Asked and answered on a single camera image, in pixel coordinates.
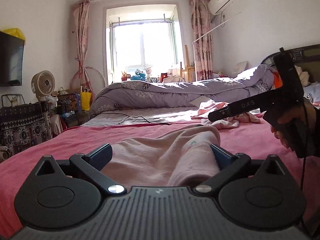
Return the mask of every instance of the yellow plastic bag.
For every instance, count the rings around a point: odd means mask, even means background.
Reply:
[[[26,37],[23,35],[22,31],[18,28],[11,28],[11,29],[6,29],[2,31],[3,33],[9,34],[11,36],[17,37],[22,40],[26,40]]]
[[[82,111],[89,111],[90,110],[91,93],[90,92],[81,92],[80,99],[81,99]]]

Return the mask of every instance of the television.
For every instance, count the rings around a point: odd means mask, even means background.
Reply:
[[[0,87],[22,85],[24,40],[0,32]]]

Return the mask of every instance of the gray comforter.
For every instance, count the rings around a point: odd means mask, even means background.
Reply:
[[[125,81],[105,87],[91,105],[91,114],[122,108],[189,107],[204,95],[216,102],[234,102],[268,91],[274,78],[268,65],[259,65],[236,78],[215,78],[192,83]]]

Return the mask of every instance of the silver screw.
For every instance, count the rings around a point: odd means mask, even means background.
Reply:
[[[209,193],[212,190],[212,188],[208,185],[198,185],[195,187],[195,190],[200,193]]]
[[[108,187],[108,191],[111,193],[121,193],[124,192],[124,187],[121,185],[112,185],[110,187]]]

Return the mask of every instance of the white chair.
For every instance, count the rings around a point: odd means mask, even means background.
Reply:
[[[184,82],[184,79],[182,77],[168,77],[164,78],[162,83],[179,83],[179,82]]]

